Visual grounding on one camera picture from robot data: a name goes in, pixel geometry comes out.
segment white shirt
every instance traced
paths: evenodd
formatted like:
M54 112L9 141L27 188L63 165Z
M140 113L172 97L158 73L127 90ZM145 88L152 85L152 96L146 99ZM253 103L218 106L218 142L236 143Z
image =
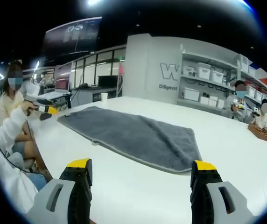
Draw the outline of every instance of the white shirt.
M13 110L11 117L0 126L0 148L4 149L14 143L21 132L27 117L19 106ZM37 189L31 180L18 168L14 168L0 151L0 182L13 206L21 213L27 213L34 205Z
M254 120L254 123L256 123L259 128L263 129L267 127L267 113L262 116L261 111L259 111L259 114L260 116Z

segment white cup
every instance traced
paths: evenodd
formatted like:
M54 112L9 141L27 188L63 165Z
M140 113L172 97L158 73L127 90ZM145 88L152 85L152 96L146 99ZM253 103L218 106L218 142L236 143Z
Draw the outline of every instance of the white cup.
M102 92L101 93L101 102L106 102L107 101L107 92Z

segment yellow shirt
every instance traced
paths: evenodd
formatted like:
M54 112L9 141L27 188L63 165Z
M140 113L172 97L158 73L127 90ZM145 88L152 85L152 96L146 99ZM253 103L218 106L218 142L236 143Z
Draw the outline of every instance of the yellow shirt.
M17 91L15 93L14 99L10 99L10 97L3 93L0 97L0 125L3 124L3 121L6 118L9 118L11 116L11 112L17 108L22 102L24 101L24 98L22 94Z

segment monitor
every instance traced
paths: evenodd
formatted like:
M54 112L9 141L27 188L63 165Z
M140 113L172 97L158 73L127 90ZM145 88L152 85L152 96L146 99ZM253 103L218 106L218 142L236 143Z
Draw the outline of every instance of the monitor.
M118 76L99 76L98 86L105 88L116 88Z
M43 54L48 59L96 50L101 17L69 22L46 31Z
M55 90L69 91L72 63L64 64L55 70Z

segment dark hair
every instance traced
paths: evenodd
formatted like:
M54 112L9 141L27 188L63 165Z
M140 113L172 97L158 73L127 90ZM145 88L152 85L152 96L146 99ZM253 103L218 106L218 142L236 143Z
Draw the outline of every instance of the dark hair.
M264 103L267 103L267 99L263 99L263 100L262 100L262 102L261 102L261 106L262 106Z
M237 80L236 83L234 84L234 87L236 88L239 85L246 85L244 81Z
M12 72L16 71L16 66L20 67L22 69L22 64L19 61L14 61L9 66L7 67L7 73L6 77L3 80L3 85L2 85L2 91L9 95L9 82L8 78L12 74Z

